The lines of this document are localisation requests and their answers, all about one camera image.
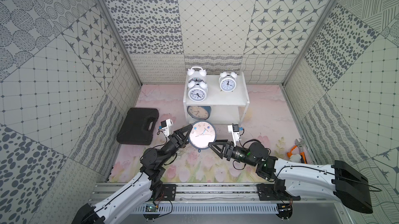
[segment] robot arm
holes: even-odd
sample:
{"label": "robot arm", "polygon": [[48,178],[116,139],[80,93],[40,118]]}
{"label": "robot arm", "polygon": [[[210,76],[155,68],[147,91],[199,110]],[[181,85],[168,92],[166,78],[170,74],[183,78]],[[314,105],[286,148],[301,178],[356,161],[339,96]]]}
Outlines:
{"label": "robot arm", "polygon": [[[164,134],[168,133],[173,125],[172,121],[168,120],[161,123],[162,127],[165,125],[165,129],[162,128]],[[162,148],[149,148],[144,151],[140,161],[143,165],[140,172],[103,201],[92,207],[88,204],[81,207],[72,224],[118,224],[142,203],[157,199],[162,189],[161,177],[165,172],[162,165],[175,155],[178,149],[187,145],[192,127],[187,125],[168,135],[169,141]]]}
{"label": "robot arm", "polygon": [[292,197],[319,197],[341,201],[352,210],[373,212],[368,181],[365,176],[343,161],[334,165],[311,165],[269,156],[270,152],[256,139],[248,149],[227,140],[209,143],[221,158],[233,159],[256,167],[258,176],[274,182],[273,190]]}

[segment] black toolbox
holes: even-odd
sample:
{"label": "black toolbox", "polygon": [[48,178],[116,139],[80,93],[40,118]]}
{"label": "black toolbox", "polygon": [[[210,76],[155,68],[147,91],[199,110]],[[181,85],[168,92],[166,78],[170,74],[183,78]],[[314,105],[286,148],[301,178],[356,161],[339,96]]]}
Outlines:
{"label": "black toolbox", "polygon": [[149,145],[159,112],[153,108],[130,108],[117,135],[121,144]]}

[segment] orange handle pliers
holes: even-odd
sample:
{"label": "orange handle pliers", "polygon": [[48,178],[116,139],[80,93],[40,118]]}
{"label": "orange handle pliers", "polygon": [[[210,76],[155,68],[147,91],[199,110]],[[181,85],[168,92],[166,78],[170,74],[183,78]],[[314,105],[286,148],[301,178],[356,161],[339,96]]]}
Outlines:
{"label": "orange handle pliers", "polygon": [[299,141],[298,141],[298,139],[295,139],[295,146],[292,147],[291,151],[287,153],[287,156],[290,158],[292,156],[293,150],[298,148],[299,149],[299,154],[302,157],[301,158],[301,162],[302,163],[307,163],[306,162],[306,158],[305,158],[305,152],[303,150],[303,145],[304,145],[303,139],[299,138]]}

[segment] alarm clock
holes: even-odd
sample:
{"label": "alarm clock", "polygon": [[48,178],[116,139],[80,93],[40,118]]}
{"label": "alarm clock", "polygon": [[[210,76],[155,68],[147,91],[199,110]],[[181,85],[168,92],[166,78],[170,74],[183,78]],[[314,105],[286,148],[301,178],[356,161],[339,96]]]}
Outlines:
{"label": "alarm clock", "polygon": [[232,92],[237,86],[235,81],[237,77],[237,73],[232,69],[226,69],[224,72],[221,72],[219,78],[220,89],[224,92]]}
{"label": "alarm clock", "polygon": [[188,135],[188,141],[191,145],[201,152],[202,149],[208,148],[208,143],[216,140],[216,129],[208,121],[197,121],[193,123],[193,128]]}
{"label": "alarm clock", "polygon": [[210,106],[188,106],[187,112],[190,116],[198,120],[207,120],[211,115],[211,107]]}
{"label": "alarm clock", "polygon": [[187,87],[188,97],[195,101],[201,102],[205,100],[208,85],[206,84],[206,70],[202,69],[200,66],[193,66],[187,70]]}

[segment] white alarm clock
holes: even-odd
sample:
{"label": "white alarm clock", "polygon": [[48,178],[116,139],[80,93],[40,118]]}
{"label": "white alarm clock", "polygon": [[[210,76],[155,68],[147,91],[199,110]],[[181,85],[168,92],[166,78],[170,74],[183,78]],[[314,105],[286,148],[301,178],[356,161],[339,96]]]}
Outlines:
{"label": "white alarm clock", "polygon": [[208,85],[206,84],[206,70],[200,66],[193,66],[187,70],[187,87],[188,97],[195,102],[205,100],[208,93]]}
{"label": "white alarm clock", "polygon": [[232,69],[226,69],[220,73],[219,85],[220,89],[224,92],[232,92],[237,86],[236,78],[238,77]]}

